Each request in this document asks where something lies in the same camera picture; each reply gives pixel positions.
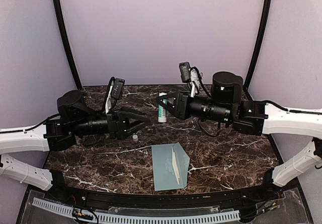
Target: white perforated strip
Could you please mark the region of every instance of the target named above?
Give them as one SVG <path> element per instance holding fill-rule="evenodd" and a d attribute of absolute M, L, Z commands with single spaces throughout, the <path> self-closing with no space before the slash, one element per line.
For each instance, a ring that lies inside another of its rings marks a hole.
<path fill-rule="evenodd" d="M 72 207 L 53 203 L 47 200 L 34 198 L 33 206 L 50 211 L 52 213 L 72 218 Z M 84 210 L 83 213 L 93 216 L 90 212 Z M 114 224 L 213 224 L 225 223 L 234 220 L 240 220 L 239 211 L 229 211 L 209 215 L 181 216 L 181 217 L 142 217 L 113 215 L 108 213 L 95 212 L 99 218 L 99 223 Z"/>

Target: small white bottle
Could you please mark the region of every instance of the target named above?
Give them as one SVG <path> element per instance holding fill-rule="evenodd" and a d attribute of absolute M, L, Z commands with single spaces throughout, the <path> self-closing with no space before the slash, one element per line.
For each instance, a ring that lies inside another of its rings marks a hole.
<path fill-rule="evenodd" d="M 159 96 L 164 96 L 166 95 L 166 93 L 164 92 L 161 92 L 159 93 Z M 158 117 L 158 121 L 159 122 L 167 122 L 167 111 L 159 105 L 159 117 Z"/>

